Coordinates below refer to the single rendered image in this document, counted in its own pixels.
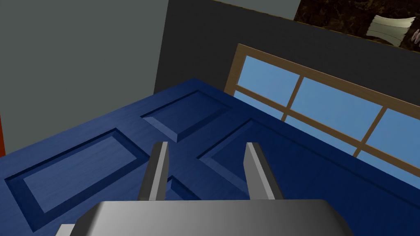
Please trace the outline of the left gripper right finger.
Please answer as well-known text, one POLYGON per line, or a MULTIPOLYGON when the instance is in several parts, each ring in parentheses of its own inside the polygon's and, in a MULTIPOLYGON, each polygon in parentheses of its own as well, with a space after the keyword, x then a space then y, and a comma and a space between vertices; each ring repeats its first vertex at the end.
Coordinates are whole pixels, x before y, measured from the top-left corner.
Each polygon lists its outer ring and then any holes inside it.
POLYGON ((243 165, 251 200, 285 199, 258 143, 246 143, 243 165))

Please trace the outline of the blue panelled door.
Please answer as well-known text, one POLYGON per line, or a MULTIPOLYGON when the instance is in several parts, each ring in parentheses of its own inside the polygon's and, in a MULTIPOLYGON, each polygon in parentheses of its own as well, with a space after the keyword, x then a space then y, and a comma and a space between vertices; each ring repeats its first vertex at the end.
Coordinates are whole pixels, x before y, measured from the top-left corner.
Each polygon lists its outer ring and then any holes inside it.
POLYGON ((167 200, 248 200, 257 142, 286 199, 323 199, 354 236, 420 236, 420 190, 197 79, 0 158, 0 236, 54 236, 101 201, 136 200, 153 145, 167 200))

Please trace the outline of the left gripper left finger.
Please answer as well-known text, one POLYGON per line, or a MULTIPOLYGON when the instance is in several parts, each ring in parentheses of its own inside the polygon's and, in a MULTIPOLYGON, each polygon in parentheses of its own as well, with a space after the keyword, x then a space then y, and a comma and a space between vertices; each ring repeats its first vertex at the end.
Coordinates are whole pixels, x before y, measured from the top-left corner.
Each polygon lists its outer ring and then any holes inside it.
POLYGON ((163 201, 169 173, 168 142, 157 142, 152 148, 137 197, 138 201, 163 201))

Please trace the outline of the pale folded cloth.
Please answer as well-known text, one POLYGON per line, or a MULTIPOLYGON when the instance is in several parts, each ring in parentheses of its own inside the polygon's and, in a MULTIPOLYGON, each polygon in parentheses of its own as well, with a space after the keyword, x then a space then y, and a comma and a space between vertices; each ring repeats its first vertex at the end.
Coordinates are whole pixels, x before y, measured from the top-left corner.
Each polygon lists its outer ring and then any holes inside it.
POLYGON ((414 20, 415 17, 395 19, 375 15, 366 36, 377 37, 399 47, 414 20))

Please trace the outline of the wood framed window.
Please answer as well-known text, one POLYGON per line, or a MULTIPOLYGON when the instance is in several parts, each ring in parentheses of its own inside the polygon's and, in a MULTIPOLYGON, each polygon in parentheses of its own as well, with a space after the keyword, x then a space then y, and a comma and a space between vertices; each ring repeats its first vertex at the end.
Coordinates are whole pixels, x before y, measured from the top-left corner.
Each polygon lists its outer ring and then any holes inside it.
POLYGON ((243 44, 224 90, 375 167, 420 178, 420 106, 243 44))

